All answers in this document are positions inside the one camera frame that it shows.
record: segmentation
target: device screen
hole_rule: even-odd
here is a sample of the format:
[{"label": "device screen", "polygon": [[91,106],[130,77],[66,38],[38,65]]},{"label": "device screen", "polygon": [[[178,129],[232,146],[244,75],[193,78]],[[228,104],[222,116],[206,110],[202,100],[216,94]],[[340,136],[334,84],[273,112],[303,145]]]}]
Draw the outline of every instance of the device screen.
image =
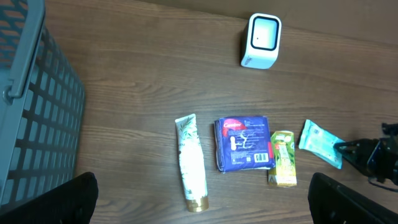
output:
[{"label": "device screen", "polygon": [[252,46],[274,50],[277,44],[278,26],[275,19],[256,17],[253,21]]}]

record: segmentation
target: blue wet wipes packet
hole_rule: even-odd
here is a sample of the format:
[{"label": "blue wet wipes packet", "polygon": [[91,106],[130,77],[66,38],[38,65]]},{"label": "blue wet wipes packet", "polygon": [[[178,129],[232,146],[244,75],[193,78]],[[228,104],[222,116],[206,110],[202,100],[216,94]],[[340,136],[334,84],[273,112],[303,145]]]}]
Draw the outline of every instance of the blue wet wipes packet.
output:
[{"label": "blue wet wipes packet", "polygon": [[265,116],[235,116],[215,121],[217,167],[221,172],[275,167]]},{"label": "blue wet wipes packet", "polygon": [[340,142],[344,141],[320,128],[314,122],[306,120],[298,148],[308,150],[337,169],[341,169],[342,155],[333,148],[335,143]]}]

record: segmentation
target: gray plastic basket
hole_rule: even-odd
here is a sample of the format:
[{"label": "gray plastic basket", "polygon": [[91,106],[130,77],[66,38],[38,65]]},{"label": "gray plastic basket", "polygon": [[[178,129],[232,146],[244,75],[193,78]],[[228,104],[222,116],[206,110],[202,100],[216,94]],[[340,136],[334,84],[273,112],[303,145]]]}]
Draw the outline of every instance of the gray plastic basket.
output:
[{"label": "gray plastic basket", "polygon": [[0,214],[73,177],[85,89],[44,0],[0,1]]}]

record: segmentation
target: green box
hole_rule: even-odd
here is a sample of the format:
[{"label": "green box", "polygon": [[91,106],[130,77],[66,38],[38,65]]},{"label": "green box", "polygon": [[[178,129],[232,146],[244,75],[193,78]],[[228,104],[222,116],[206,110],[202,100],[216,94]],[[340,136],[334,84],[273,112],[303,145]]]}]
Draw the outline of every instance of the green box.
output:
[{"label": "green box", "polygon": [[268,171],[268,183],[278,187],[297,185],[294,160],[294,133],[276,131],[271,137],[275,168]]}]

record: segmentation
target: sanitary pad package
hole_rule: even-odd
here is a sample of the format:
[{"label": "sanitary pad package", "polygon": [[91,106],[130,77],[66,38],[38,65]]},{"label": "sanitary pad package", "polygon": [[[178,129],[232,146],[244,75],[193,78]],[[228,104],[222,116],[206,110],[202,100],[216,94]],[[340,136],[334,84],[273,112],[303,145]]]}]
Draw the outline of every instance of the sanitary pad package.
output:
[{"label": "sanitary pad package", "polygon": [[265,116],[236,116],[215,121],[217,166],[221,172],[275,167]]}]

